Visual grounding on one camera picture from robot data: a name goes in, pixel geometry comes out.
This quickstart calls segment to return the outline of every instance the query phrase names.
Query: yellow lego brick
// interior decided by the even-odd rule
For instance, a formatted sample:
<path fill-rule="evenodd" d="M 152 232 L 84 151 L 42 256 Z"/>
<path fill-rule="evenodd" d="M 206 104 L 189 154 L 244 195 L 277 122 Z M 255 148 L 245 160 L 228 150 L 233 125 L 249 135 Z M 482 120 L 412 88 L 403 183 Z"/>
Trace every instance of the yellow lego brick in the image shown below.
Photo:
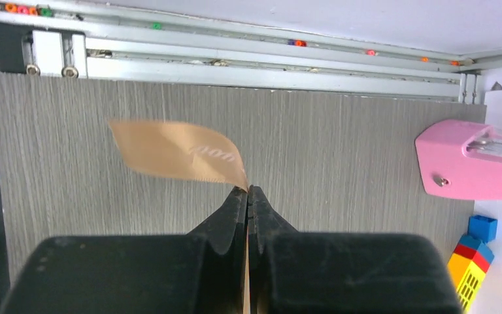
<path fill-rule="evenodd" d="M 449 262 L 447 263 L 447 269 L 449 270 L 449 275 L 451 276 L 451 281 L 453 282 L 453 287 L 457 289 L 461 280 L 465 277 L 467 269 L 472 262 L 466 257 L 453 253 Z"/>
<path fill-rule="evenodd" d="M 484 273 L 474 262 L 471 262 L 465 276 L 457 288 L 457 295 L 465 313 L 471 308 L 471 304 L 476 298 L 484 278 L 486 278 L 486 273 Z"/>
<path fill-rule="evenodd" d="M 467 312 L 476 298 L 476 294 L 486 277 L 486 273 L 472 260 L 455 253 L 447 263 L 447 268 L 453 285 L 456 288 L 461 306 L 464 312 Z"/>

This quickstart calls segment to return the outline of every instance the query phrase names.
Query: pink plastic housing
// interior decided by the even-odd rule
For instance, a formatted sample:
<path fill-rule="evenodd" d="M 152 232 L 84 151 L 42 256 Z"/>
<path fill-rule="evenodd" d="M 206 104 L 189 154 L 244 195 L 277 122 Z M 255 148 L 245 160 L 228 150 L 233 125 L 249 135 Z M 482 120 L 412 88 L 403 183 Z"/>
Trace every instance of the pink plastic housing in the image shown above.
<path fill-rule="evenodd" d="M 482 137 L 500 138 L 489 125 L 459 120 L 434 124 L 416 140 L 424 190 L 458 200 L 502 200 L 502 157 L 468 151 Z M 442 186 L 437 178 L 446 179 Z"/>

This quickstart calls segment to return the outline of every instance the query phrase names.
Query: wooden board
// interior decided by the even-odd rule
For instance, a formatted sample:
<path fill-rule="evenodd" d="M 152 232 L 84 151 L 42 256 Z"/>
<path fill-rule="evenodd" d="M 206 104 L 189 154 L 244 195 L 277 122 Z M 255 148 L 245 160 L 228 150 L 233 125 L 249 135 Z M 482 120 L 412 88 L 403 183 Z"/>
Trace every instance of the wooden board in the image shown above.
<path fill-rule="evenodd" d="M 485 107 L 325 92 L 0 74 L 0 179 L 10 275 L 54 235 L 187 232 L 230 186 L 127 169 L 107 120 L 210 127 L 240 149 L 250 183 L 299 230 L 412 232 L 447 259 L 473 202 L 428 196 L 414 139 Z"/>

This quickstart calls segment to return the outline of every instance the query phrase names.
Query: tan paper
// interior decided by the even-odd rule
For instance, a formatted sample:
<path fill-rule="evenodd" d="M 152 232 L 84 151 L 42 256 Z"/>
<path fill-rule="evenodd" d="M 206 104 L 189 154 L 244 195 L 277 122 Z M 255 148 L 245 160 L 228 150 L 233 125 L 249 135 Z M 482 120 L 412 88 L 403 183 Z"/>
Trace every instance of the tan paper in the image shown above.
<path fill-rule="evenodd" d="M 126 165 L 157 177 L 229 183 L 246 192 L 237 147 L 224 135 L 184 122 L 110 121 Z"/>
<path fill-rule="evenodd" d="M 249 229 L 245 232 L 245 273 L 243 278 L 243 314 L 251 314 L 251 292 L 249 287 Z"/>

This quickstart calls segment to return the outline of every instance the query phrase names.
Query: green bead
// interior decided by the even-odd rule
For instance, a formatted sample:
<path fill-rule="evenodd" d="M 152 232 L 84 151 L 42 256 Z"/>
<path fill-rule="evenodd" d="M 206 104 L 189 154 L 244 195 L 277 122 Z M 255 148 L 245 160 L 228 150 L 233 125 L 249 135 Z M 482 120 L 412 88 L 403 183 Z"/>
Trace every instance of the green bead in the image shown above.
<path fill-rule="evenodd" d="M 43 8 L 39 11 L 39 14 L 41 14 L 42 16 L 53 16 L 53 11 Z"/>

